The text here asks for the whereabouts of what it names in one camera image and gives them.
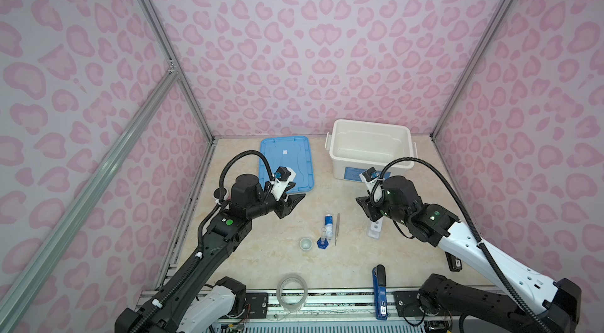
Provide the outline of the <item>metal tweezers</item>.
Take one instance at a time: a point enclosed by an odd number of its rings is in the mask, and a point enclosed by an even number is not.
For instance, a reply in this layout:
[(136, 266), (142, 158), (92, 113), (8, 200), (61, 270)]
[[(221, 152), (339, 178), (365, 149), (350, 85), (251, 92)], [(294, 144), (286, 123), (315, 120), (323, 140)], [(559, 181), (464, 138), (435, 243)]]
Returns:
[(333, 228), (333, 244), (336, 246), (338, 243), (338, 235), (339, 235), (339, 229), (340, 229), (340, 221), (341, 221), (341, 215), (338, 213), (336, 215), (336, 220), (335, 220), (335, 224), (334, 224), (334, 228)]

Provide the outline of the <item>blue base small vial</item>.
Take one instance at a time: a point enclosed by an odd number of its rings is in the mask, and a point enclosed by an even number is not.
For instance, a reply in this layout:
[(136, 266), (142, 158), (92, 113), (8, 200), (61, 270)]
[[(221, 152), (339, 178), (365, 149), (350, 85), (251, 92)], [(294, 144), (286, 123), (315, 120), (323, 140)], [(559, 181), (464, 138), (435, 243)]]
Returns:
[(319, 249), (325, 250), (329, 246), (329, 239), (327, 235), (327, 229), (325, 227), (322, 228), (321, 236), (317, 240), (317, 247)]

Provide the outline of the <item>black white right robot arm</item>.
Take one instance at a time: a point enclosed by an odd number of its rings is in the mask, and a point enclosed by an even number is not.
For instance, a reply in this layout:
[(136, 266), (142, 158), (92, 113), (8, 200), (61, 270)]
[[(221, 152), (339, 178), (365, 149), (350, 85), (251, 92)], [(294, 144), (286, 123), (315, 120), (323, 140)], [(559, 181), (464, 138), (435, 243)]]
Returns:
[[(431, 170), (451, 194), (462, 216), (438, 204), (423, 202), (415, 185), (403, 176), (386, 174), (401, 162), (414, 162)], [(357, 198), (373, 222), (390, 219), (404, 225), (409, 239), (441, 249), (469, 265), (492, 282), (500, 293), (464, 286), (446, 276), (432, 274), (418, 289), (413, 307), (428, 316), (456, 312), (462, 325), (475, 317), (509, 332), (574, 332), (580, 322), (581, 288), (570, 279), (554, 280), (532, 270), (481, 237), (445, 177), (427, 161), (398, 158), (381, 171), (360, 174), (368, 194)]]

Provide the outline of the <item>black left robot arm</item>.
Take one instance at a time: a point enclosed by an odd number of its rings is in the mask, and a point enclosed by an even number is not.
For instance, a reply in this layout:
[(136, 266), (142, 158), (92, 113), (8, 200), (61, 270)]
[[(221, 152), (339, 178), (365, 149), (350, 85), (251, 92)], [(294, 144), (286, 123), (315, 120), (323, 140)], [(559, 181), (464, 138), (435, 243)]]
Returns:
[[(246, 156), (266, 164), (268, 180), (254, 174), (238, 176), (230, 189), (225, 180), (231, 167)], [(274, 213), (283, 219), (304, 199), (289, 196), (296, 172), (290, 167), (273, 171), (258, 150), (246, 150), (223, 168), (215, 190), (215, 207), (198, 226), (198, 244), (184, 265), (138, 310), (125, 309), (116, 320), (116, 332), (203, 332), (221, 317), (244, 317), (246, 287), (224, 277), (208, 295), (201, 289), (212, 274), (236, 251), (251, 232), (253, 220)]]

